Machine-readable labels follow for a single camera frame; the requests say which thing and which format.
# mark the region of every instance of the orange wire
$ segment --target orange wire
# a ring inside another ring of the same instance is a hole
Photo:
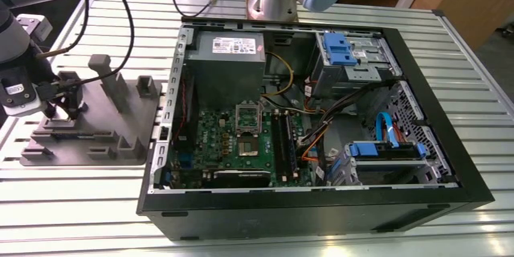
[[[317,142],[319,141],[319,139],[323,137],[323,134],[327,132],[329,130],[329,127],[322,131],[322,133],[318,135],[318,137],[315,138],[314,142],[311,143],[311,145],[309,146],[307,150],[303,152],[303,155],[302,155],[302,159],[307,159],[309,161],[314,160],[311,158],[307,158],[307,154],[309,154],[309,151],[313,149],[314,145],[317,144]]]
[[[310,101],[310,97],[306,97],[306,100],[303,101],[303,109],[306,110],[306,111],[309,111],[309,112],[315,112],[315,110],[314,109],[311,109],[309,106],[307,106],[307,103],[309,103],[309,101]]]

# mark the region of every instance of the cable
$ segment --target cable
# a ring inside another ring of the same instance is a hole
[[[281,83],[277,85],[277,91],[281,90]],[[290,107],[295,107],[295,105],[293,104],[291,100],[287,98],[286,94],[281,94],[281,97],[283,98],[283,100],[287,102],[289,106]]]
[[[294,80],[294,73],[295,72],[294,72],[289,62],[278,54],[275,54],[274,52],[270,52],[270,51],[267,51],[266,54],[270,54],[274,57],[277,57],[279,59],[279,61],[282,61],[283,65],[287,67],[287,70],[290,71],[290,82],[287,83],[287,86],[283,89],[281,89],[279,91],[274,92],[274,93],[265,93],[265,94],[262,94],[262,96],[277,96],[278,94],[285,93],[291,88],[293,80]]]
[[[84,0],[84,5],[86,5],[86,7],[84,7],[84,22],[82,24],[82,29],[80,29],[78,38],[75,39],[75,42],[67,48],[62,48],[62,49],[58,49],[56,51],[48,51],[48,52],[42,53],[42,54],[38,54],[35,56],[36,58],[42,59],[42,58],[47,58],[47,57],[55,57],[59,54],[67,53],[68,51],[71,51],[78,46],[78,44],[82,40],[82,37],[84,36],[86,28],[88,27],[90,0]]]
[[[314,113],[311,113],[311,112],[309,112],[309,111],[302,111],[302,110],[299,110],[299,109],[297,109],[297,108],[287,108],[287,107],[279,105],[279,104],[278,104],[277,102],[274,102],[267,96],[262,96],[262,97],[263,97],[263,99],[266,99],[267,102],[269,102],[273,106],[275,106],[277,108],[281,108],[281,109],[283,109],[283,110],[297,111],[297,112],[299,112],[299,113],[302,113],[302,114],[314,114]]]
[[[315,109],[311,109],[310,107],[309,107],[309,101],[310,101],[310,97],[306,97],[306,100],[303,101],[303,109],[306,110],[306,111],[311,111],[311,112],[315,112],[317,110]]]
[[[314,142],[311,143],[311,145],[309,146],[307,150],[303,152],[302,154],[302,159],[306,159],[306,156],[309,154],[309,151],[313,149],[314,145],[317,144],[317,142],[319,141],[319,139],[323,137],[323,134],[327,132],[329,130],[329,127],[323,130],[323,132],[318,135],[318,137],[315,138]]]
[[[203,13],[203,11],[207,9],[207,7],[210,7],[213,5],[213,3],[215,2],[215,0],[208,0],[206,6],[200,9],[200,11],[194,14],[194,15],[187,15],[186,13],[182,12],[182,10],[179,9],[179,5],[176,4],[176,0],[172,0],[174,2],[174,6],[175,6],[175,9],[176,11],[180,13],[182,16],[184,17],[196,17],[198,15],[200,15]]]
[[[132,49],[134,49],[135,27],[134,27],[134,19],[132,19],[132,13],[130,12],[128,2],[127,2],[127,0],[122,0],[122,2],[123,2],[123,6],[126,8],[126,11],[127,11],[128,26],[130,26],[130,43],[128,43],[127,54],[126,54],[126,57],[122,61],[120,66],[114,71],[111,71],[110,73],[106,73],[104,75],[84,79],[82,81],[75,82],[74,84],[68,84],[68,85],[63,86],[60,88],[62,91],[68,90],[72,87],[78,87],[79,85],[87,84],[90,82],[98,81],[100,79],[108,78],[112,75],[116,75],[116,73],[120,72],[120,70],[126,66],[130,55],[132,54]]]

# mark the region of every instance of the metal table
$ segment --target metal table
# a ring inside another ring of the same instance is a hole
[[[120,64],[128,21],[120,0],[91,0],[82,43],[54,60],[55,70],[87,68],[91,54]],[[171,0],[128,0],[136,47],[126,79],[167,79],[180,15]],[[207,0],[178,0],[198,11]],[[76,38],[79,5],[54,48]],[[245,17],[245,0],[219,0],[213,17]],[[505,256],[514,255],[514,106],[443,17],[431,11],[337,5],[325,13],[299,7],[302,22],[389,26],[401,30],[442,107],[497,201],[393,234],[170,242],[135,214],[143,166],[23,167],[20,152],[42,118],[10,119],[0,132],[0,254],[99,256]]]

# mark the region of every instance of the black cable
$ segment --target black cable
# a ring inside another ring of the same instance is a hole
[[[277,85],[277,91],[279,91],[282,88],[281,88],[281,84]],[[287,98],[287,96],[282,93],[279,94],[279,96],[283,98],[283,100],[287,102],[287,104],[290,105],[291,108],[295,107],[295,105],[293,104],[291,100]]]
[[[184,16],[184,17],[196,17],[198,15],[200,15],[203,13],[203,11],[207,9],[207,7],[211,6],[214,0],[208,0],[206,6],[194,15],[187,15],[186,13],[183,13],[182,10],[179,9],[179,5],[176,4],[176,0],[172,0],[172,2],[174,2],[175,9],[180,13],[182,16]]]
[[[123,69],[123,67],[126,66],[127,64],[127,61],[128,61],[128,58],[130,58],[130,55],[132,54],[132,49],[134,49],[134,39],[135,39],[135,27],[134,27],[134,19],[132,19],[132,13],[130,12],[130,7],[128,7],[128,2],[127,0],[122,0],[123,2],[123,6],[126,8],[126,11],[127,11],[127,17],[128,17],[128,26],[130,26],[130,43],[128,43],[128,49],[127,49],[127,54],[126,54],[126,57],[122,61],[122,64],[120,66],[114,70],[111,71],[110,73],[106,73],[104,75],[100,75],[95,78],[88,78],[83,81],[78,81],[75,82],[74,84],[70,84],[70,85],[66,85],[62,87],[62,91],[64,90],[68,90],[70,88],[72,87],[76,87],[79,85],[83,85],[83,84],[87,84],[90,82],[94,82],[94,81],[98,81],[100,79],[104,79],[104,78],[108,78],[110,76],[115,75],[118,72],[120,72],[120,70]]]
[[[289,108],[285,107],[283,105],[279,105],[277,102],[274,102],[267,96],[262,96],[263,99],[266,99],[273,105],[275,105],[278,108],[282,108],[287,110]]]
[[[75,48],[82,40],[82,37],[84,36],[84,33],[86,33],[86,28],[88,27],[88,20],[90,20],[90,0],[84,0],[84,5],[86,5],[86,8],[84,8],[84,22],[82,23],[82,28],[80,28],[80,32],[79,32],[79,35],[78,35],[78,38],[75,39],[75,42],[68,46],[67,50],[72,50],[72,48]]]
[[[79,32],[78,38],[75,39],[74,43],[67,48],[62,48],[62,49],[58,49],[55,51],[48,51],[48,52],[42,53],[42,54],[38,54],[36,58],[55,57],[59,54],[67,53],[68,51],[71,51],[78,46],[78,44],[79,44],[79,42],[82,40],[82,37],[84,36],[86,28],[88,27],[90,0],[84,0],[84,6],[86,6],[84,7],[84,20],[83,20],[83,24],[82,24],[82,28],[80,28],[80,32]]]

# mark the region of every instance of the green circuit board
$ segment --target green circuit board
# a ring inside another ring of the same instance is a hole
[[[258,169],[271,172],[273,187],[302,187],[311,185],[310,169],[299,169],[299,178],[287,181],[278,180],[275,175],[274,142],[271,138],[271,113],[262,113],[262,129],[258,146],[238,138],[235,125],[255,126],[255,112],[241,111],[239,120],[235,119],[235,110],[202,110],[196,135],[196,149],[192,154],[192,169]],[[293,115],[293,129],[297,137],[303,136],[301,115]],[[241,156],[241,151],[250,147],[258,148],[254,156]]]

